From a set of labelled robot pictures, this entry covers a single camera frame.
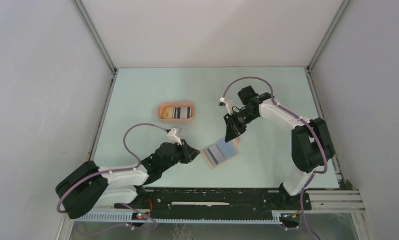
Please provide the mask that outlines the tan leather card holder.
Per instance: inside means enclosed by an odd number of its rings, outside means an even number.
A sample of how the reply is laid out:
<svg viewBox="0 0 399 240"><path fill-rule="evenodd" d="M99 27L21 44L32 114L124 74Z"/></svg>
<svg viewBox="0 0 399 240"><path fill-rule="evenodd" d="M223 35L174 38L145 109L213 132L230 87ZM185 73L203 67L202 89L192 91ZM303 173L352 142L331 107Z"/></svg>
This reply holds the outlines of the tan leather card holder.
<svg viewBox="0 0 399 240"><path fill-rule="evenodd" d="M239 137L230 142L225 142L225 139L222 138L202 149L200 153L209 168L213 170L240 154L239 143Z"/></svg>

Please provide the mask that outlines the striped black white card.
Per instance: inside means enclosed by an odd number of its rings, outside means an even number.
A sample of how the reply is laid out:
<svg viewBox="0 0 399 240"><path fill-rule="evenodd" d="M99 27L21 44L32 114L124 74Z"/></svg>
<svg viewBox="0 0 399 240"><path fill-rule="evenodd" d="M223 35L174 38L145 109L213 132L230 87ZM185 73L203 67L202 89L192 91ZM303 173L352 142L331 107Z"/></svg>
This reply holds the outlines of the striped black white card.
<svg viewBox="0 0 399 240"><path fill-rule="evenodd" d="M191 107L182 106L174 107L174 118L173 119L189 119L191 118Z"/></svg>

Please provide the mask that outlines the pink oval tray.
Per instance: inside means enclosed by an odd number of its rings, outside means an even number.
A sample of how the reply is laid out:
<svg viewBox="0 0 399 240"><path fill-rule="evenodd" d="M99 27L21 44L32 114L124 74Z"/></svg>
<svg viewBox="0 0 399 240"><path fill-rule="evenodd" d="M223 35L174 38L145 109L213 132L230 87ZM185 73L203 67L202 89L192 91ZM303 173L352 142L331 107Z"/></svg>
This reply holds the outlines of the pink oval tray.
<svg viewBox="0 0 399 240"><path fill-rule="evenodd" d="M157 117L162 123L190 123L196 117L193 102L164 102L158 106Z"/></svg>

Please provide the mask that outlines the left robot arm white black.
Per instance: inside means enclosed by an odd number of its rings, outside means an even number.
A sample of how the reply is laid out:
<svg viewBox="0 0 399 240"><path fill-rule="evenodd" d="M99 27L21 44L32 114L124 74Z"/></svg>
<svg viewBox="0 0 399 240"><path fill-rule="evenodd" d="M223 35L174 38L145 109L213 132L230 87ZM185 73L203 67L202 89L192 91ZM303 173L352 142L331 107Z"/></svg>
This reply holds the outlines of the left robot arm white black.
<svg viewBox="0 0 399 240"><path fill-rule="evenodd" d="M189 164L199 154L200 150L182 139L181 144L162 143L148 157L130 166L99 167L94 161L86 161L55 187L57 211L77 219L93 208L115 204L140 208L146 201L144 185L159 180L177 164Z"/></svg>

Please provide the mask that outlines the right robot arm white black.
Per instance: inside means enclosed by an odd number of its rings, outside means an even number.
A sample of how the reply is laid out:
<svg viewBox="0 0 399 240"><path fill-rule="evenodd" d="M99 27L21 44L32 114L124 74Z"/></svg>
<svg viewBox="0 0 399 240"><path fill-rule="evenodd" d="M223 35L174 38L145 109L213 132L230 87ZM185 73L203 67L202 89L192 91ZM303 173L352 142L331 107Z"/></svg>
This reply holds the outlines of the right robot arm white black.
<svg viewBox="0 0 399 240"><path fill-rule="evenodd" d="M282 106L272 93L258 94L252 86L238 92L243 107L236 109L225 96L219 100L228 113L223 117L226 125L225 142L240 137L247 125L257 118L270 120L291 134L291 159L294 167L279 186L278 202L284 209L304 203L304 192L318 174L328 170L328 161L334 156L333 143L326 122L318 117L310 119L297 115Z"/></svg>

